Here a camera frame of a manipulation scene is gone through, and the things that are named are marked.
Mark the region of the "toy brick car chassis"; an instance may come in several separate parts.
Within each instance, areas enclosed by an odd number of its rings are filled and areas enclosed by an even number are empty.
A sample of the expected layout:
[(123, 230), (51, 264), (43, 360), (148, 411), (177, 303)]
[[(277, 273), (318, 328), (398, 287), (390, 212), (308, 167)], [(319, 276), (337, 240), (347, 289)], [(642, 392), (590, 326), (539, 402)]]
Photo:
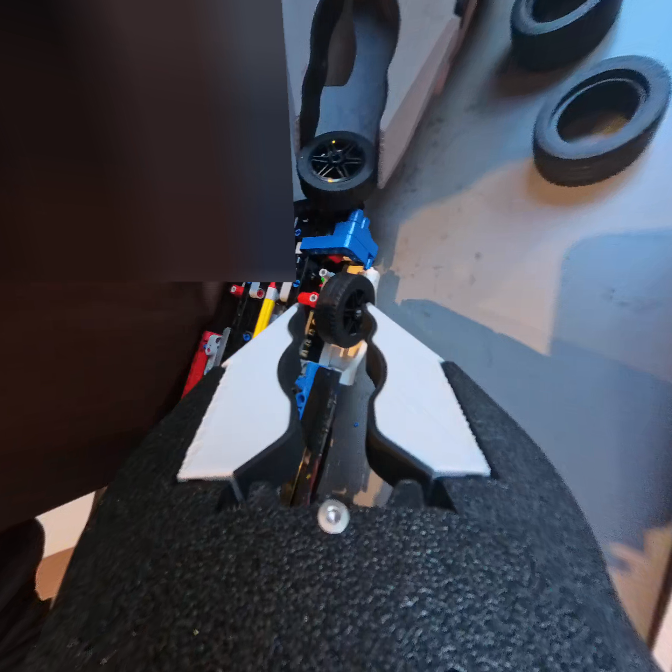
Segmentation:
[(303, 506), (315, 498), (320, 472), (332, 441), (337, 403), (346, 386), (354, 383), (366, 352), (361, 340), (342, 349), (325, 343), (315, 329), (315, 305), (324, 284), (336, 273), (365, 275), (374, 286), (378, 246), (370, 221), (361, 208), (324, 216), (305, 210), (295, 219), (296, 275), (288, 282), (232, 282), (224, 287), (208, 328), (199, 339), (182, 396), (209, 372), (216, 372), (216, 387), (223, 363), (259, 336), (288, 308), (298, 304), (306, 312), (304, 337), (299, 347), (300, 375), (294, 392), (304, 439), (304, 451), (293, 478), (287, 483), (214, 483), (224, 486), (224, 504), (247, 499), (256, 484), (278, 489), (284, 505)]

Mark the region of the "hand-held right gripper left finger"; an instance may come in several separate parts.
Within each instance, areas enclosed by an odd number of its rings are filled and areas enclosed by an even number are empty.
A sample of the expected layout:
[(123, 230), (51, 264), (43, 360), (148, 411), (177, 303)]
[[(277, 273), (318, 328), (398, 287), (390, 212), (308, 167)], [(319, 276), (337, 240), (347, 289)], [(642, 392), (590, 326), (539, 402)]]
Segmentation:
[(294, 387), (306, 312), (295, 304), (229, 357), (179, 482), (287, 483), (305, 448)]

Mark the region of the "black toy car wheel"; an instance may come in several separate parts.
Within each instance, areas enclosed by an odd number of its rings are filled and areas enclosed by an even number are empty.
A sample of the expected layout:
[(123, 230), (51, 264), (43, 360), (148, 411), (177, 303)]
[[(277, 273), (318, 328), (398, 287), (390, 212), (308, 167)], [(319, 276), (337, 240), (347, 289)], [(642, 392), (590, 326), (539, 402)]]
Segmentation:
[(364, 312), (374, 303), (372, 282), (363, 274), (341, 272), (323, 286), (315, 305), (315, 329), (330, 345), (352, 348), (364, 338)]
[(358, 209), (376, 188), (376, 149), (358, 133), (327, 132), (300, 149), (296, 170), (313, 206), (330, 212)]

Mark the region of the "grey desk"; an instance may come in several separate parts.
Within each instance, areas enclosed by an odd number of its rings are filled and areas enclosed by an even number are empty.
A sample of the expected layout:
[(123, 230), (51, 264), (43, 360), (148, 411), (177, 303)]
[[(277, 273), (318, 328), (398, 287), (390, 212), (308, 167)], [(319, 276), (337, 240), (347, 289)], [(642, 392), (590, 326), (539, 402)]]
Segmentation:
[(525, 72), (513, 1), (466, 54), (371, 214), (382, 309), (455, 365), (489, 480), (343, 533), (260, 488), (173, 476), (216, 381), (133, 454), (72, 559), (31, 671), (656, 671), (612, 587), (671, 531), (671, 110), (601, 184), (532, 159), (572, 71)]

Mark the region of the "black toy tyre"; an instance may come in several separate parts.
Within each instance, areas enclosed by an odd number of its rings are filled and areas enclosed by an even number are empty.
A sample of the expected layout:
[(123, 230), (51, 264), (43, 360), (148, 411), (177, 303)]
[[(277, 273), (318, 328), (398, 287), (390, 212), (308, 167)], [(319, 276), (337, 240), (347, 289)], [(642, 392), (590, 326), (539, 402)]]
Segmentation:
[(529, 71), (580, 61), (606, 37), (621, 6), (621, 1), (515, 1), (511, 54)]
[(648, 56), (607, 58), (575, 73), (546, 98), (535, 119), (536, 169), (564, 187), (617, 175), (649, 146), (670, 97), (668, 70)]

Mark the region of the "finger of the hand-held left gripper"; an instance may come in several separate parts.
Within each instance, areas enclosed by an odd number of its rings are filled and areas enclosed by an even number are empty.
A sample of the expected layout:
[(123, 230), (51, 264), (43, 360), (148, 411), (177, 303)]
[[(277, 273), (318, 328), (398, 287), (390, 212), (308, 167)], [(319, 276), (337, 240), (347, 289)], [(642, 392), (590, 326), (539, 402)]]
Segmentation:
[(376, 186), (400, 164), (433, 96), (440, 94), (464, 43), (476, 1), (387, 1), (398, 19), (376, 130)]
[(315, 138), (320, 118), (321, 95), (329, 69), (329, 46), (337, 24), (337, 1), (319, 1), (310, 27), (309, 59), (301, 89), (298, 117), (298, 148)]

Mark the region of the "person's dark brown clothing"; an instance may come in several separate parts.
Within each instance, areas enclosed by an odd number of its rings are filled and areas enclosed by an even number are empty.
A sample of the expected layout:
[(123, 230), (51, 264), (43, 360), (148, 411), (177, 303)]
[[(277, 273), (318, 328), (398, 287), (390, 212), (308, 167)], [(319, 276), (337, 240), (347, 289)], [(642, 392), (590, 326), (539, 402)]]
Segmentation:
[(1, 530), (95, 491), (180, 397), (222, 281), (1, 282)]

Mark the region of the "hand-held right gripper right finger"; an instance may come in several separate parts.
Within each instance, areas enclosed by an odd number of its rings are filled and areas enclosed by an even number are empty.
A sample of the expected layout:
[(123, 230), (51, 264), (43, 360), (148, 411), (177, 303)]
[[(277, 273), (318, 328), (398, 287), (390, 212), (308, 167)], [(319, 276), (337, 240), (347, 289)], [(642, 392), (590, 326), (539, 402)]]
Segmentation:
[(366, 452), (381, 478), (490, 477), (445, 361), (373, 304), (366, 369)]

